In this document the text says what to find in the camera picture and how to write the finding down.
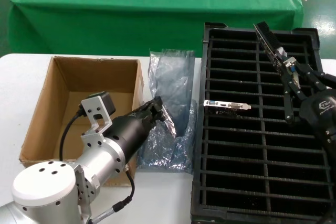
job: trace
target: white table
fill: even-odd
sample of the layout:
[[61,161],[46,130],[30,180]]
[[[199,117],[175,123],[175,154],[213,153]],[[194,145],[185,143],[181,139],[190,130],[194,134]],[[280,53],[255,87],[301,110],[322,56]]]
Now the white table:
[[[24,169],[18,157],[51,57],[52,55],[11,54],[0,59],[0,206],[12,201],[12,182]],[[152,99],[148,87],[149,57],[71,57],[140,59],[144,101]],[[200,73],[201,59],[196,59],[192,97],[197,102]],[[192,179],[190,174],[137,172],[132,202],[101,223],[190,223]],[[91,204],[93,216],[124,199],[130,191],[130,188],[102,188],[100,195]]]

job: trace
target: cardboard box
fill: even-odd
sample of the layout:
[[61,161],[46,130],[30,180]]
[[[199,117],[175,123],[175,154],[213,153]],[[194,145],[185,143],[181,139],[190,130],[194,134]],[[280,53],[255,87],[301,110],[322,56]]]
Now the cardboard box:
[[[53,57],[19,160],[25,167],[58,159],[59,142],[65,126],[90,94],[108,91],[116,107],[111,116],[124,115],[142,104],[143,79],[140,62],[129,59]],[[91,127],[80,117],[71,126],[64,144],[65,161],[77,159],[83,151],[81,134]],[[136,157],[129,162],[134,177]],[[127,186],[125,173],[109,179],[108,186]]]

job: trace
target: green tablecloth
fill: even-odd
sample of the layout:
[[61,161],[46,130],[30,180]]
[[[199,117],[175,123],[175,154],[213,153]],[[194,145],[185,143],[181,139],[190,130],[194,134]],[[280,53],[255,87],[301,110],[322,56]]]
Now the green tablecloth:
[[162,48],[201,56],[205,22],[300,27],[301,0],[11,0],[14,52],[148,56]]

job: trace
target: floor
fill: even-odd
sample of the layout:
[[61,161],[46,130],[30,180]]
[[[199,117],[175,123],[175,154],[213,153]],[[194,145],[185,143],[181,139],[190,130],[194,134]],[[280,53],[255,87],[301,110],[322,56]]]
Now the floor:
[[[335,0],[308,0],[303,3],[305,18],[303,27],[319,30],[322,59],[336,59],[336,4]],[[0,57],[11,53],[7,34],[9,0],[0,0]]]

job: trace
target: transparent plastic bag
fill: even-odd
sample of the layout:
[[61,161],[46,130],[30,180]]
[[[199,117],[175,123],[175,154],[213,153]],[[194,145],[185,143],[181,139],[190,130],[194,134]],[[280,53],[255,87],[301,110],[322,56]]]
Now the transparent plastic bag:
[[192,172],[197,121],[197,103],[191,100],[194,64],[193,51],[151,52],[149,87],[153,97],[161,97],[173,123],[157,122],[139,150],[138,168]]
[[193,150],[197,103],[192,100],[188,125],[183,136],[174,138],[164,122],[157,122],[138,153],[138,168],[157,172],[193,171]]
[[188,124],[194,65],[194,51],[151,52],[149,88],[153,97],[161,97],[174,122],[176,136],[183,136]]

